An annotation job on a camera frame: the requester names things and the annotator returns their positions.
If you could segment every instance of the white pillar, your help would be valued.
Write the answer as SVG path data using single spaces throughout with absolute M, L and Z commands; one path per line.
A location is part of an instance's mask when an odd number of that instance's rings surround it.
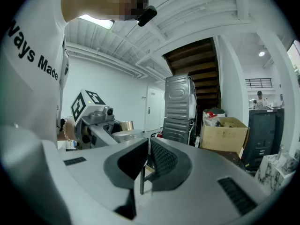
M 281 144 L 294 156 L 300 136 L 300 93 L 291 60 L 277 35 L 263 27 L 257 34 L 268 49 L 279 73 L 283 99 L 285 102 L 285 121 Z
M 218 51 L 221 55 L 219 74 L 222 81 L 222 109 L 228 117 L 235 117 L 248 126 L 249 105 L 245 77 L 238 56 L 227 36 L 219 36 Z

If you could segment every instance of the ceiling light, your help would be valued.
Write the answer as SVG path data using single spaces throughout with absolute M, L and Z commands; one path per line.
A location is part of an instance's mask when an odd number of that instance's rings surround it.
M 111 29 L 113 24 L 114 24 L 114 20 L 101 20 L 101 19 L 96 19 L 93 18 L 87 14 L 80 16 L 79 18 L 84 19 L 86 21 L 89 21 L 91 23 L 97 24 L 101 27 L 104 27 L 106 29 Z
M 262 51 L 258 54 L 258 56 L 262 57 L 264 54 L 265 54 L 265 52 Z

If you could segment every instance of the wooden staircase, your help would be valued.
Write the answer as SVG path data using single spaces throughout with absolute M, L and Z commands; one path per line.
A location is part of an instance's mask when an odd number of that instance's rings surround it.
M 206 108 L 220 107 L 218 60 L 212 38 L 177 48 L 165 54 L 165 59 L 173 75 L 191 76 L 200 114 Z

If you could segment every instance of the window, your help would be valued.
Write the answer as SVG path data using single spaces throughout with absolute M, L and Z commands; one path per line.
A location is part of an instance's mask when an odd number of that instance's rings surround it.
M 289 55 L 290 57 L 290 60 L 292 62 L 292 65 L 293 65 L 293 68 L 294 68 L 294 71 L 295 71 L 295 74 L 297 76 L 297 79 L 298 79 L 298 83 L 299 83 L 299 86 L 300 86 L 300 71 L 299 71 L 299 68 L 300 68 L 300 43 L 298 41 L 294 41 L 292 46 L 290 47 L 290 49 L 287 51 L 287 54 Z
M 271 78 L 245 79 L 247 88 L 272 88 Z

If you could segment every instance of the cardboard box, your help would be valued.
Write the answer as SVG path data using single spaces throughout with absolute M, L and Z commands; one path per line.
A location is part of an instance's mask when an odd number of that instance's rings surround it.
M 203 124 L 200 148 L 235 151 L 241 157 L 247 144 L 249 128 L 236 118 L 219 118 L 221 127 Z

